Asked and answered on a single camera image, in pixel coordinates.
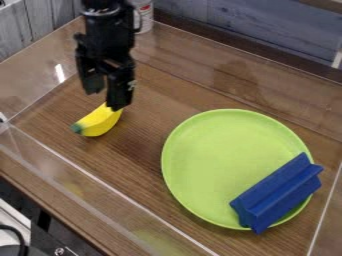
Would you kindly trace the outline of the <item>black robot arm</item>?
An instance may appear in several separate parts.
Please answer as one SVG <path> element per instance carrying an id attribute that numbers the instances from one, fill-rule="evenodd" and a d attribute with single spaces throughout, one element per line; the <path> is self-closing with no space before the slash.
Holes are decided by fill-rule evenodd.
<path id="1" fill-rule="evenodd" d="M 86 94 L 106 89 L 113 111 L 132 102 L 134 60 L 133 6 L 126 0 L 81 0 L 85 33 L 76 33 L 74 60 Z"/>

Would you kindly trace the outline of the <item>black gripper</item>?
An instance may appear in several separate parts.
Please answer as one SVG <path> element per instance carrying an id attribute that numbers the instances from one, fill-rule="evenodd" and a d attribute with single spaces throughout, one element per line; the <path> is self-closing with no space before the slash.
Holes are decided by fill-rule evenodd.
<path id="1" fill-rule="evenodd" d="M 124 65 L 130 61 L 134 44 L 133 9 L 89 8 L 82 11 L 85 32 L 76 33 L 76 67 L 81 86 L 86 95 L 104 88 L 102 74 L 97 65 L 110 61 Z M 129 67 L 120 67 L 106 75 L 106 106 L 117 111 L 132 102 L 134 73 Z"/>

